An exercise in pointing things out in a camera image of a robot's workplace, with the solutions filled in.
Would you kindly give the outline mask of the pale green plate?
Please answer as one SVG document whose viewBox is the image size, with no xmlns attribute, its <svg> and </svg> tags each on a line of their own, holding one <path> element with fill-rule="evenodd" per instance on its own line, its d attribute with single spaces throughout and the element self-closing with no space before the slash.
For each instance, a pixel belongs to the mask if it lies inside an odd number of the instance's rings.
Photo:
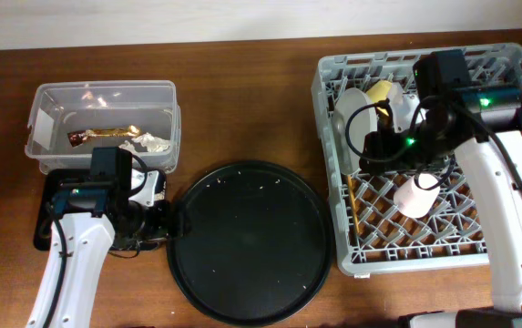
<svg viewBox="0 0 522 328">
<path fill-rule="evenodd" d="M 333 136 L 337 159 L 343 175 L 353 175 L 360 169 L 360 158 L 347 145 L 345 126 L 352 113 L 372 100 L 360 89 L 346 89 L 335 103 L 332 116 Z M 368 108 L 354 117 L 350 126 L 351 141 L 356 149 L 363 152 L 367 134 L 377 130 L 377 116 L 374 108 Z"/>
</svg>

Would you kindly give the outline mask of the wooden chopstick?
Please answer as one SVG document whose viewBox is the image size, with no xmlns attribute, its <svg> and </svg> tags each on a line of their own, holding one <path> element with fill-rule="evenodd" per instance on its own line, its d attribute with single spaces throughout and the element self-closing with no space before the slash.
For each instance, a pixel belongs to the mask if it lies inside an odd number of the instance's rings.
<svg viewBox="0 0 522 328">
<path fill-rule="evenodd" d="M 360 227 L 359 227 L 359 217 L 357 214 L 357 205 L 355 200 L 355 190 L 354 190 L 354 181 L 351 175 L 346 176 L 347 179 L 347 186 L 348 186 L 348 194 L 349 194 L 349 201 L 350 206 L 352 209 L 352 216 L 353 216 L 353 226 L 355 230 L 356 239 L 359 240 L 360 237 Z"/>
</svg>

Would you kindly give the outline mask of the pink plastic cup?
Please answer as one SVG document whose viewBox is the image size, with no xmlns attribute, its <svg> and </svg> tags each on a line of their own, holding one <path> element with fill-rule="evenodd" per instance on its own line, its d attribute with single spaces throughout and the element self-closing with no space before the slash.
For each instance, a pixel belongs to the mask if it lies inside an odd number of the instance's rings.
<svg viewBox="0 0 522 328">
<path fill-rule="evenodd" d="M 410 178 L 394 193 L 393 202 L 399 212 L 405 217 L 419 219 L 424 217 L 432 208 L 438 194 L 439 187 L 430 190 L 438 179 L 431 174 L 418 175 L 418 185 L 415 178 Z"/>
</svg>

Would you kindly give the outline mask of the yellow bowl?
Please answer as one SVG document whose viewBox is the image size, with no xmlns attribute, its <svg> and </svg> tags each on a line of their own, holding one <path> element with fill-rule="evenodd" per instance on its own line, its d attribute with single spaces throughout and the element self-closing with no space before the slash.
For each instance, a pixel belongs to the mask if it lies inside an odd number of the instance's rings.
<svg viewBox="0 0 522 328">
<path fill-rule="evenodd" d="M 366 91 L 366 95 L 372 100 L 373 103 L 386 103 L 387 96 L 392 86 L 393 84 L 390 81 L 379 80 Z"/>
</svg>

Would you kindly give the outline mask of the white tissue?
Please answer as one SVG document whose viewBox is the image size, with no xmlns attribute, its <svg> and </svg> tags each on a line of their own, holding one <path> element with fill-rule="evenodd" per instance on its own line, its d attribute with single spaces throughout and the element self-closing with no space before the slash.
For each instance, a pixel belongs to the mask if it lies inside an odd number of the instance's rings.
<svg viewBox="0 0 522 328">
<path fill-rule="evenodd" d="M 133 154 L 138 154 L 136 145 L 140 145 L 147 153 L 164 152 L 169 150 L 171 142 L 164 138 L 152 136 L 150 133 L 145 133 L 138 137 L 132 138 L 130 141 L 125 140 L 119 145 L 121 149 L 130 151 Z"/>
</svg>

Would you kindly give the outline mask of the brown gold snack wrapper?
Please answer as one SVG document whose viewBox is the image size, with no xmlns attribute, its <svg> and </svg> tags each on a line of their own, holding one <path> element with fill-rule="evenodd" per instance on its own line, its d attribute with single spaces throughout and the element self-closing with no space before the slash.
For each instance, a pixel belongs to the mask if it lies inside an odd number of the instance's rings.
<svg viewBox="0 0 522 328">
<path fill-rule="evenodd" d="M 85 130 L 72 131 L 67 134 L 67 138 L 70 145 L 75 148 L 89 142 L 93 138 L 135 138 L 140 134 L 140 128 L 130 125 L 123 128 L 90 128 Z"/>
</svg>

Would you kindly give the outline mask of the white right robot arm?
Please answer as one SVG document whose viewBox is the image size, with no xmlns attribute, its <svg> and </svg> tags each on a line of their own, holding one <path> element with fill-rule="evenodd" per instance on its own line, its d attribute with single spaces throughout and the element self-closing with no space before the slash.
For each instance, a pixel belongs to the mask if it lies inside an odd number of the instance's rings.
<svg viewBox="0 0 522 328">
<path fill-rule="evenodd" d="M 418 313 L 403 327 L 522 327 L 522 99 L 514 86 L 427 89 L 409 129 L 392 135 L 392 155 L 421 163 L 449 154 L 475 200 L 491 270 L 492 306 Z"/>
</svg>

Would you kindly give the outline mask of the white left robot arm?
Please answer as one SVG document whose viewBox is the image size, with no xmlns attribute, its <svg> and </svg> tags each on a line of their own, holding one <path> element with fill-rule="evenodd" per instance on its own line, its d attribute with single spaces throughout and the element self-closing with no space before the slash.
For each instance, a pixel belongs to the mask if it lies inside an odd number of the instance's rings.
<svg viewBox="0 0 522 328">
<path fill-rule="evenodd" d="M 60 190 L 49 217 L 51 245 L 28 327 L 88 327 L 102 266 L 115 240 L 113 190 Z"/>
</svg>

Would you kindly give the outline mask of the grey plastic dishwasher rack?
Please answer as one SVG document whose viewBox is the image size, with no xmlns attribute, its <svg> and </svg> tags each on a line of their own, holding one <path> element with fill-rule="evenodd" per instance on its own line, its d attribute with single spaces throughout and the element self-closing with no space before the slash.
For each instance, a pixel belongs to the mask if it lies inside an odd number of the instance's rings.
<svg viewBox="0 0 522 328">
<path fill-rule="evenodd" d="M 359 217 L 356 239 L 347 175 L 340 171 L 333 136 L 335 103 L 348 88 L 367 91 L 379 80 L 398 83 L 416 94 L 413 65 L 431 49 L 326 56 L 316 68 L 312 101 L 328 174 L 337 263 L 354 278 L 374 274 L 482 266 L 488 263 L 476 205 L 460 168 L 450 172 L 430 212 L 419 219 L 394 205 L 398 188 L 415 170 L 352 176 Z"/>
</svg>

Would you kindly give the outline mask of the black square food-waste tray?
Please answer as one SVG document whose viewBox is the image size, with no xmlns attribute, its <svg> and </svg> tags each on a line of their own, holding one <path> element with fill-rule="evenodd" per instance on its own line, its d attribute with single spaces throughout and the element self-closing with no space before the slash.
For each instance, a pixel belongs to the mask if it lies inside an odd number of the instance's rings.
<svg viewBox="0 0 522 328">
<path fill-rule="evenodd" d="M 42 202 L 36 222 L 36 232 L 34 234 L 34 246 L 39 251 L 48 251 L 50 247 L 50 225 L 51 220 L 46 210 L 46 204 L 58 192 L 61 182 L 73 180 L 77 182 L 89 174 L 88 169 L 55 169 L 46 176 Z M 111 251 L 136 251 L 137 249 L 118 249 L 117 236 Z M 154 251 L 156 249 L 140 249 L 141 251 Z"/>
</svg>

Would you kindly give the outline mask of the clear plastic waste bin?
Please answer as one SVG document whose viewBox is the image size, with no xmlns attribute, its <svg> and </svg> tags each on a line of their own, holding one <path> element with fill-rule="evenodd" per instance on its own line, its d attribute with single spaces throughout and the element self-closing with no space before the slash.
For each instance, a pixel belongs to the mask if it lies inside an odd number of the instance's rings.
<svg viewBox="0 0 522 328">
<path fill-rule="evenodd" d="M 35 94 L 27 127 L 25 154 L 39 161 L 42 173 L 54 169 L 86 169 L 94 148 L 119 147 L 132 137 L 93 138 L 73 148 L 72 131 L 123 128 L 171 142 L 169 150 L 147 153 L 136 145 L 138 156 L 150 168 L 171 173 L 179 161 L 181 115 L 175 85 L 168 80 L 117 80 L 51 83 Z"/>
</svg>

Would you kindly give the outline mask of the round black serving tray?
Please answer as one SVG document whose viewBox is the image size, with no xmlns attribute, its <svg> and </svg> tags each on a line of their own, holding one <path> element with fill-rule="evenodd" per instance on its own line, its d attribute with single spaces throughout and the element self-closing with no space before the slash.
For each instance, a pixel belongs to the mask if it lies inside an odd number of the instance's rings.
<svg viewBox="0 0 522 328">
<path fill-rule="evenodd" d="M 265 326 L 305 307 L 333 261 L 330 211 L 301 176 L 266 161 L 221 166 L 176 200 L 191 232 L 167 245 L 189 302 L 217 321 Z"/>
</svg>

